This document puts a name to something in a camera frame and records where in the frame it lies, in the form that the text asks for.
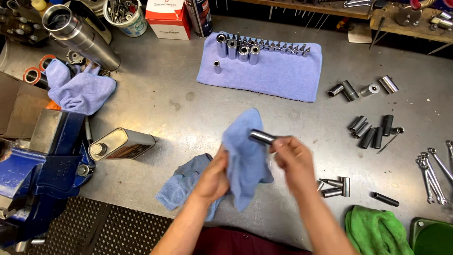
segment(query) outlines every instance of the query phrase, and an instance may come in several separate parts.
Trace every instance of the wooden shelf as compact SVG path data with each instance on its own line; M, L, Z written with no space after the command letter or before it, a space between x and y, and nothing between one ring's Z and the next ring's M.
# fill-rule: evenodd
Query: wooden shelf
M351 18L369 20L371 18L370 6L343 8L344 2L325 2L313 5L303 4L297 0L234 0L259 5L269 5L293 10L306 10L318 13L332 14Z
M370 28L377 30L379 28L379 25L381 24L381 17L384 16L386 20L384 25L382 26L381 31L453 44L453 31L447 31L442 28L437 28L436 31L431 31L429 29L429 21L431 20L431 16L437 16L441 12L440 10L426 8L422 12L418 26L409 25L404 27L400 26L395 21L396 14L404 6L406 5L398 3L387 3L384 8L380 10L374 10L370 20Z

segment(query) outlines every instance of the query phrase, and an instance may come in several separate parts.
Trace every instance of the blue microfiber towel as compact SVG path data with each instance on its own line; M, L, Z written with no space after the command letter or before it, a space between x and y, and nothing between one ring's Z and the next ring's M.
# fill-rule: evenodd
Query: blue microfiber towel
M43 72L49 82L49 97L63 110L92 115L115 90L116 81L98 76L101 67L93 69L92 64L72 79L67 66L58 59L53 59Z
M229 152L226 174L239 211L253 200L258 183L274 181L267 163L266 145L249 139L252 129L263 130L260 113L255 108L244 111L223 132L222 143Z
M212 156L205 153L194 157L189 162L178 167L173 176L164 183L156 194L156 199L169 211L182 206L190 193L192 193L201 174L211 160ZM211 204L208 208L205 221L212 221L214 213L222 199L223 197Z
M319 44L307 43L306 48L310 47L310 54L306 58L262 50L258 64L251 65L237 58L219 57L216 46L218 34L212 33L204 42L197 76L199 83L244 89L304 102L316 101L323 62ZM296 45L301 47L303 43L294 44ZM220 61L220 74L214 72L216 60Z

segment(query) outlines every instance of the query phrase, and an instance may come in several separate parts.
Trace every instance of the metal workbench surface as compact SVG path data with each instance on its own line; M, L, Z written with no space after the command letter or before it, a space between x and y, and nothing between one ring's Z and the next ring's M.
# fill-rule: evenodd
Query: metal workbench surface
M416 157L435 147L448 163L445 141L453 139L453 61L434 56L375 46L351 44L347 34L333 31L246 20L213 17L215 31L239 31L241 35L286 42L312 42L322 46L323 69L317 100L303 103L284 98L196 82L204 39L192 33L189 41L158 39L153 31L130 38L112 28L112 48L121 57L121 66L111 76L117 89L91 117L93 139L117 127L155 135L154 148L136 160L99 161L92 179L80 195L160 216L175 217L155 194L176 168L192 157L214 155L223 131L244 110L255 107L261 113L265 131L292 134L311 148L317 178L351 179L351 197L325 199L340 224L352 205L394 212L409 232L414 217L451 222L452 207L430 205L422 171ZM67 49L47 45L35 49L9 43L0 70L22 77L37 66L44 54L64 58ZM280 67L291 72L293 67ZM348 102L344 95L329 98L326 91L348 80L356 91L389 75L400 91L388 94L384 88L370 98ZM381 154L358 147L347 126L356 116L365 115L378 126L383 115L395 116L393 126L405 128ZM390 137L383 139L383 145ZM436 162L434 170L447 199L451 186ZM212 225L236 226L257 235L311 249L298 208L289 194L283 172L271 164L275 182L260 184L255 199L244 211L237 211L232 197L220 203ZM400 202L392 207L370 197L376 191Z

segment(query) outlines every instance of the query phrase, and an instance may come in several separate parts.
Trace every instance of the tin can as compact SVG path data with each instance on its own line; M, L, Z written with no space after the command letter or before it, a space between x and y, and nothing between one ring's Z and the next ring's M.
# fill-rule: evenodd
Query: tin can
M211 12L207 0L184 0L192 22L193 30L198 37L208 37L212 32Z
M135 159L156 144L149 134L119 127L92 143L88 152L93 160Z

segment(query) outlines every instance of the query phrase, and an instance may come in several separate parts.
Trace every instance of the black impact socket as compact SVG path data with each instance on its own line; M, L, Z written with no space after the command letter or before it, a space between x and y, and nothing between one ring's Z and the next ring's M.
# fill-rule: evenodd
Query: black impact socket
M376 127L376 135L374 136L373 148L380 149L382 144L382 134L384 129L382 127Z
M390 136L390 131L392 130L393 124L393 115L385 115L384 116L384 132L382 133L383 136L387 137Z
M388 205L391 205L391 206L394 206L394 207L398 207L400 205L400 203L398 201L396 201L394 199L391 199L391 198L389 198L387 196L384 196L382 194L379 194L377 192L373 192L372 197L374 199L377 199L377 200L379 200L381 202L384 202L384 203L386 203Z
M347 99L349 99L350 102L359 99L359 95L357 95L357 92L347 80L340 83L340 85L343 86L343 93L346 95Z
M370 130L368 130L368 132L366 133L366 136L360 141L359 147L362 149L367 149L371 141L373 141L375 134L376 130L374 128L370 128Z

